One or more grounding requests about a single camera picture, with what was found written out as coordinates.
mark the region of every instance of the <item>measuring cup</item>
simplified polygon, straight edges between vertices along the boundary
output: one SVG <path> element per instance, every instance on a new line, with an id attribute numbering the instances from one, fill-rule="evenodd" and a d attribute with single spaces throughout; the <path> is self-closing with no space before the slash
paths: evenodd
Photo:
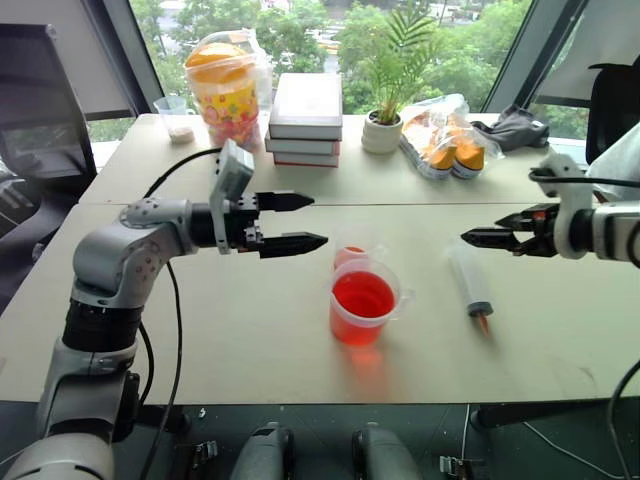
<path id="1" fill-rule="evenodd" d="M 348 345 L 374 342 L 389 320 L 397 319 L 415 294 L 401 290 L 385 265 L 371 259 L 340 265 L 331 282 L 329 323 L 333 335 Z"/>
<path id="2" fill-rule="evenodd" d="M 349 260 L 379 257 L 386 252 L 380 233 L 372 225 L 349 225 L 337 230 L 334 270 Z"/>
<path id="3" fill-rule="evenodd" d="M 169 95 L 153 102 L 162 118 L 167 133 L 173 143 L 189 143 L 193 141 L 193 130 L 189 119 L 183 115 L 193 115 L 195 110 L 187 108 L 187 100 L 178 95 Z"/>

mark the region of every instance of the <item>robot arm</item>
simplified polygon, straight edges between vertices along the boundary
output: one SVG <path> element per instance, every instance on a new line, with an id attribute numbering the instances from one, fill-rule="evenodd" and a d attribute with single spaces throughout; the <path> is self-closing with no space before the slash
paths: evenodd
<path id="1" fill-rule="evenodd" d="M 481 248 L 508 250 L 516 256 L 531 255 L 579 259 L 587 252 L 603 260 L 631 262 L 640 268 L 640 202 L 615 202 L 592 208 L 592 187 L 584 183 L 560 183 L 555 178 L 583 177 L 573 161 L 554 155 L 535 169 L 537 176 L 549 177 L 540 183 L 548 197 L 560 203 L 535 205 L 502 218 L 503 228 L 474 228 L 462 234 L 467 243 Z M 514 232 L 531 232 L 520 242 Z"/>
<path id="2" fill-rule="evenodd" d="M 78 245 L 64 333 L 56 341 L 38 406 L 38 433 L 6 479 L 113 477 L 110 443 L 119 432 L 123 392 L 133 364 L 144 305 L 162 267 L 200 247 L 261 258 L 307 253 L 327 242 L 308 233 L 264 238 L 260 211 L 297 210 L 313 199 L 292 192 L 244 193 L 253 159 L 225 144 L 209 204 L 147 198 Z M 133 396 L 137 402 L 137 393 Z"/>

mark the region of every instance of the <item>stack of books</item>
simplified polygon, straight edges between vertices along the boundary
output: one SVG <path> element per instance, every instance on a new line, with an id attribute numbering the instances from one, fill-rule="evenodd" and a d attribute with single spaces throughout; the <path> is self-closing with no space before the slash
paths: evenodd
<path id="1" fill-rule="evenodd" d="M 342 81 L 336 73 L 283 73 L 273 102 L 267 152 L 278 165 L 337 167 Z"/>

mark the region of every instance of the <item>snack package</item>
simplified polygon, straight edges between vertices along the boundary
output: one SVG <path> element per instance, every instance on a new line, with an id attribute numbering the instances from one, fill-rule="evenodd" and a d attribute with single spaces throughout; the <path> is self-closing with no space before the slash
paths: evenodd
<path id="1" fill-rule="evenodd" d="M 271 64 L 253 30 L 208 35 L 185 63 L 187 81 L 213 143 L 228 138 L 251 149 L 258 114 L 271 104 Z"/>
<path id="2" fill-rule="evenodd" d="M 400 148 L 424 177 L 440 180 L 451 173 L 475 178 L 485 168 L 487 156 L 502 157 L 499 145 L 466 120 L 468 113 L 460 94 L 426 100 L 402 112 Z"/>

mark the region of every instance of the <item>table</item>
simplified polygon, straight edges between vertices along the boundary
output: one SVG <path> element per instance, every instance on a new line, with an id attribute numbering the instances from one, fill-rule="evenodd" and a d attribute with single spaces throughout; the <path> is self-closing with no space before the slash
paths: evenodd
<path id="1" fill-rule="evenodd" d="M 495 115 L 475 115 L 491 123 Z M 209 136 L 199 116 L 190 118 L 196 141 L 171 145 L 158 115 L 141 115 L 131 127 L 109 163 L 80 199 L 81 203 L 130 203 L 140 198 L 165 170 L 180 159 L 210 148 Z M 500 160 L 490 160 L 486 171 L 473 181 L 422 178 L 405 155 L 371 155 L 362 149 L 360 136 L 364 115 L 344 117 L 340 166 L 334 168 L 276 166 L 260 145 L 255 155 L 256 172 L 250 191 L 294 189 L 311 195 L 319 205 L 393 205 L 445 203 L 539 203 L 540 188 L 527 179 L 548 154 L 546 149 L 523 148 Z M 263 131 L 266 118 L 262 119 Z M 165 197 L 205 201 L 214 163 L 195 160 L 176 172 L 158 194 Z"/>
<path id="2" fill-rule="evenodd" d="M 637 356 L 640 277 L 629 264 L 514 258 L 480 250 L 496 310 L 493 342 L 466 317 L 446 258 L 451 238 L 521 205 L 312 206 L 264 213 L 266 234 L 331 236 L 377 225 L 384 262 L 417 297 L 371 349 L 350 350 L 328 328 L 333 244 L 260 260 L 216 251 L 178 258 L 185 325 L 180 404 L 487 403 L 603 398 Z M 60 335 L 71 256 L 116 205 L 76 206 L 0 319 L 0 399 L 35 401 Z M 173 296 L 162 273 L 144 321 L 156 352 L 150 402 L 169 396 L 175 361 Z M 142 347 L 134 365 L 144 374 Z M 638 383 L 627 393 L 637 394 Z"/>

